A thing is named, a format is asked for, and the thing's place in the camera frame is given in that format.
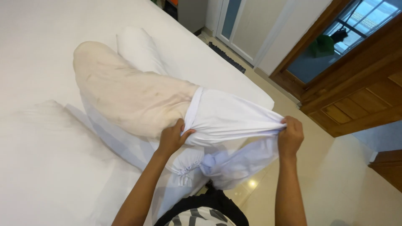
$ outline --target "green object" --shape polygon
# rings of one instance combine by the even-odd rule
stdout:
[[[335,54],[334,41],[328,35],[319,35],[309,46],[314,58]]]

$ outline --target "person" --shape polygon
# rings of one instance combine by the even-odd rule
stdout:
[[[296,169],[296,152],[303,142],[303,127],[297,119],[286,116],[281,123],[287,128],[278,135],[279,178],[275,200],[276,226],[307,225],[302,194]],[[112,226],[142,226],[148,214],[156,183],[169,157],[177,151],[195,130],[184,130],[184,120],[164,129],[159,148],[122,204]],[[222,190],[211,184],[205,194],[181,199],[167,211],[155,226],[248,226],[240,209],[227,198]]]

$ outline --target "bed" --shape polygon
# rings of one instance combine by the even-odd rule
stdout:
[[[171,76],[273,108],[263,90],[149,0],[20,0],[0,3],[0,117],[50,99],[75,109],[77,117],[85,112],[72,53],[88,40],[116,50],[115,35],[126,26],[142,27],[154,38]],[[146,141],[139,148],[152,149]],[[175,176],[163,172],[145,225],[208,180],[195,170],[192,186],[178,187]]]

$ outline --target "white door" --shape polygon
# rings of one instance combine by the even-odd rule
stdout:
[[[216,37],[255,66],[294,5],[295,0],[223,0]]]

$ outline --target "hand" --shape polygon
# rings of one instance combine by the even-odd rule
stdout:
[[[287,123],[287,128],[278,136],[279,158],[296,158],[296,152],[304,140],[302,123],[291,116],[286,116],[281,123]]]
[[[183,133],[183,136],[180,136],[183,130],[183,119],[178,119],[174,126],[162,130],[159,147],[156,152],[169,158],[184,144],[191,134],[195,133],[195,129],[189,129]]]

